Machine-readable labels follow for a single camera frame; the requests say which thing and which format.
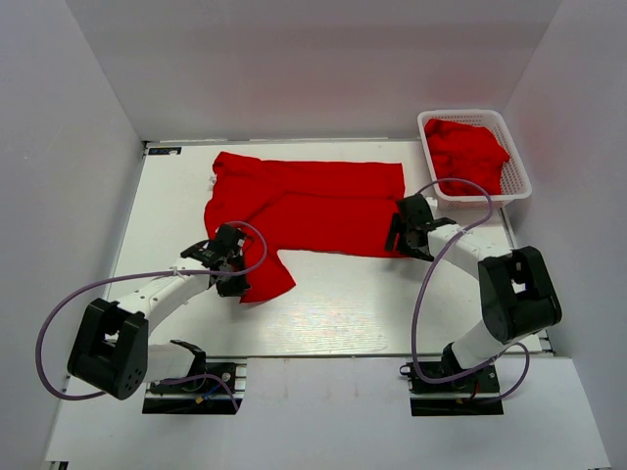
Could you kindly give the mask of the red t shirt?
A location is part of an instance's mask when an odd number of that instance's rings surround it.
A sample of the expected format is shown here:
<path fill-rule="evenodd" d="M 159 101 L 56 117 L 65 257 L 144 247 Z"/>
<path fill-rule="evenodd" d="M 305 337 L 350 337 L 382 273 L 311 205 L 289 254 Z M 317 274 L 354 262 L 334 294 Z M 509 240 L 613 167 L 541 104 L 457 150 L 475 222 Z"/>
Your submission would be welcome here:
<path fill-rule="evenodd" d="M 279 297 L 296 282 L 281 251 L 387 258 L 385 242 L 397 201 L 406 191 L 401 164 L 284 162 L 221 152 L 205 207 L 206 230 L 244 222 L 251 240 L 245 262 L 246 303 Z"/>

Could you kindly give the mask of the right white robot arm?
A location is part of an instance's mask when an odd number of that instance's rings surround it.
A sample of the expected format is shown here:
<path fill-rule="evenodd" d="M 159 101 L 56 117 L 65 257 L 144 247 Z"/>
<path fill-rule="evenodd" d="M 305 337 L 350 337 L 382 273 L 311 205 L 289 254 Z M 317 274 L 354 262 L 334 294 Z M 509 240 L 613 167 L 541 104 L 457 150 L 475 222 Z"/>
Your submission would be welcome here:
<path fill-rule="evenodd" d="M 440 374 L 416 375 L 427 384 L 462 391 L 478 370 L 515 343 L 562 319 L 561 306 L 541 252 L 526 246 L 494 244 L 448 217 L 436 218 L 420 194 L 397 202 L 385 250 L 430 263 L 420 286 L 411 320 L 411 355 L 417 359 L 417 322 L 428 282 L 445 260 L 472 276 L 479 285 L 481 319 L 442 351 Z"/>

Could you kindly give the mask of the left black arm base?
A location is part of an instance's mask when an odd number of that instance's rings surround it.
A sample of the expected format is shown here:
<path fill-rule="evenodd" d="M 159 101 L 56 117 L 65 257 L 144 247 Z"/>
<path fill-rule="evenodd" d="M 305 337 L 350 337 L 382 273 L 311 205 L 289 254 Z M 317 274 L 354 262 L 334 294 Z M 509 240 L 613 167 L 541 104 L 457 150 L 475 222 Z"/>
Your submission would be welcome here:
<path fill-rule="evenodd" d="M 149 347 L 147 415 L 234 415 L 242 404 L 246 363 L 210 358 L 181 340 Z"/>

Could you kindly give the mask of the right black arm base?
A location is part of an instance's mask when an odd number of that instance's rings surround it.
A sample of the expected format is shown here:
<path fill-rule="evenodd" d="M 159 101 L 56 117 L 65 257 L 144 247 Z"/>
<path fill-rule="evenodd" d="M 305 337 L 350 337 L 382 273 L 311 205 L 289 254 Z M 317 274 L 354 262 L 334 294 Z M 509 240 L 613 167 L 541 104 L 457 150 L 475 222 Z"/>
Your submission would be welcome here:
<path fill-rule="evenodd" d="M 499 416 L 504 414 L 494 365 L 456 382 L 427 384 L 411 362 L 399 368 L 408 380 L 412 417 Z"/>

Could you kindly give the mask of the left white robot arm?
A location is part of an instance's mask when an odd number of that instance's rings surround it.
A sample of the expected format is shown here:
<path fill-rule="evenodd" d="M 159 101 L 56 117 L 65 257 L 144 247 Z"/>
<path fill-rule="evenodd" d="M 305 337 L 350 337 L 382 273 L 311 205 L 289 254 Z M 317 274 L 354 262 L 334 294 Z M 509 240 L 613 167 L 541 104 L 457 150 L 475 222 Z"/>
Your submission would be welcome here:
<path fill-rule="evenodd" d="M 203 350 L 182 340 L 151 345 L 149 338 L 172 313 L 211 288 L 222 297 L 244 296 L 250 288 L 243 273 L 245 239 L 244 231 L 224 224 L 214 238 L 183 250 L 168 274 L 117 300 L 92 301 L 72 346 L 69 373 L 118 400 L 142 383 L 201 388 L 208 370 Z"/>

